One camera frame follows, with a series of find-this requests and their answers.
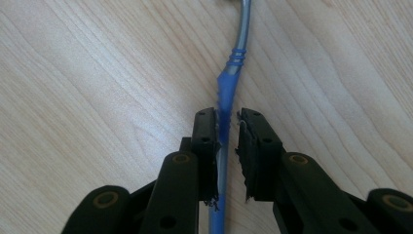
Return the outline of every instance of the black plastic part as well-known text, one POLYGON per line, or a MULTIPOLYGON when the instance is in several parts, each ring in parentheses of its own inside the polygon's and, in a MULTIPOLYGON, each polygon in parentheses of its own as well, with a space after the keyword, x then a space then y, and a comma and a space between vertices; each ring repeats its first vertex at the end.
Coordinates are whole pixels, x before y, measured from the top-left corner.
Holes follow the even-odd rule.
POLYGON ((188 151, 191 152, 191 138, 183 137, 181 144, 179 146, 179 151, 188 151))
MULTIPOLYGON (((182 139, 181 149, 187 147, 188 139, 182 139)), ((208 108, 197 112, 191 137, 191 152, 198 156, 199 163, 199 200, 209 203, 218 199, 216 153, 217 140, 215 111, 208 108)))
POLYGON ((198 233, 198 158, 179 151, 164 160, 140 233, 198 233))
POLYGON ((365 203, 367 216, 382 233, 413 233, 413 198, 390 188, 374 189, 365 203))
POLYGON ((123 187, 100 187, 85 197, 67 221, 62 233, 123 233, 129 201, 130 194, 123 187))
POLYGON ((131 201, 127 210, 127 233, 139 233, 140 226, 146 214, 149 199, 155 186, 155 181, 146 184, 131 194, 131 201))
POLYGON ((285 153, 282 141, 261 113, 243 108, 238 117, 240 138, 236 152, 245 177, 246 199, 274 201, 276 166, 285 153))
POLYGON ((304 223, 295 209, 294 204, 275 200, 273 204, 273 214, 281 233, 303 233, 304 223))
POLYGON ((279 176, 301 218, 304 233, 379 233, 311 157, 284 154, 279 176))

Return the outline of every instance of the wooden table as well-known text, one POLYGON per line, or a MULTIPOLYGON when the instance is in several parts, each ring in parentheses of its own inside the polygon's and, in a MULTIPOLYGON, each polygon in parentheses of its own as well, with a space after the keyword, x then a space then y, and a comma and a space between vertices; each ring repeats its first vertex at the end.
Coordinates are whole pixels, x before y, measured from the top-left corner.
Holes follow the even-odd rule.
MULTIPOLYGON (((216 105, 239 5, 0 0, 0 232, 58 233, 91 190, 155 179, 216 105)), ((262 112, 343 190, 412 195, 413 2, 252 6, 235 110, 262 112)), ((234 119, 231 148, 237 135, 234 119)), ((228 233, 278 233, 271 204, 244 202, 236 155, 229 165, 228 233)))

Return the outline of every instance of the light wood grain surface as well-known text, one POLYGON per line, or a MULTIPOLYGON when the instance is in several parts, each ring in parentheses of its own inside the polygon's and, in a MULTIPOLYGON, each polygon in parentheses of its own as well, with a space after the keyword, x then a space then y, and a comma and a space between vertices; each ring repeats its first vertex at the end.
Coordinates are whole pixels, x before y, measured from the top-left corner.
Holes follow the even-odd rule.
MULTIPOLYGON (((0 0, 0 232, 58 233, 91 190, 134 191, 215 106, 238 1, 0 0)), ((413 2, 253 0, 234 108, 343 189, 413 195, 413 2)), ((238 128, 233 120, 232 148, 238 128)), ((278 233, 230 157, 228 233, 278 233)), ((200 233, 207 233, 201 209, 200 233)))

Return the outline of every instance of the black robotic claw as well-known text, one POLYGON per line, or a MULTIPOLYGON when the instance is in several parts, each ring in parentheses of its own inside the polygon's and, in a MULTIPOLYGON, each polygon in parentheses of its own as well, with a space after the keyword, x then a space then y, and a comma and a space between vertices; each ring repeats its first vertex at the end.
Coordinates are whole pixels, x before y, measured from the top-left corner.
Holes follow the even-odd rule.
POLYGON ((375 189, 364 202, 340 190, 310 156, 285 153, 261 113, 243 108, 238 116, 246 197, 274 202, 282 233, 413 233, 410 196, 375 189))
MULTIPOLYGON (((282 233, 413 233, 413 199, 376 189, 364 202, 340 188, 311 157, 286 153, 264 116, 238 114, 237 153, 246 199, 274 202, 282 233)), ((130 194, 103 186, 73 212, 63 233, 198 233, 199 201, 217 200, 215 111, 199 111, 191 137, 168 155, 158 179, 130 194)))

